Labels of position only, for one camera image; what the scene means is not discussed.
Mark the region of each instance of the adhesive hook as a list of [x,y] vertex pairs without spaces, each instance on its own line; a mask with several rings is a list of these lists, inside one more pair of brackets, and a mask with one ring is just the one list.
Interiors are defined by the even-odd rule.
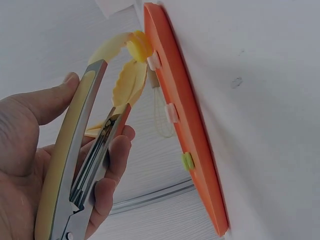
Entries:
[[154,51],[153,54],[147,58],[147,61],[152,71],[155,71],[161,67],[161,62],[157,51]]
[[176,106],[171,102],[164,106],[166,119],[170,124],[177,123],[179,121]]

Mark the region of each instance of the ceiling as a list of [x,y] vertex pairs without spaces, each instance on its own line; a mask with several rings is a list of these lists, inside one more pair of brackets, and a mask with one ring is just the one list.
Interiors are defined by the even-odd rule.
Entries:
[[[59,85],[68,72],[81,76],[89,57],[104,40],[140,28],[133,7],[106,19],[93,0],[1,1],[0,98]],[[103,120],[110,111],[115,81],[123,64],[130,59],[129,53],[123,50],[108,65],[90,125]],[[154,97],[154,90],[147,82],[130,113],[127,122],[135,129],[136,138],[114,202],[148,194],[189,177],[181,164],[177,138],[163,138],[156,132]],[[63,116],[40,128],[39,147],[55,142]],[[216,236],[195,190],[110,216],[92,239],[105,239],[108,234],[119,240],[154,239],[152,235],[156,239],[169,236],[195,239],[196,235],[201,236],[198,239],[214,239]]]

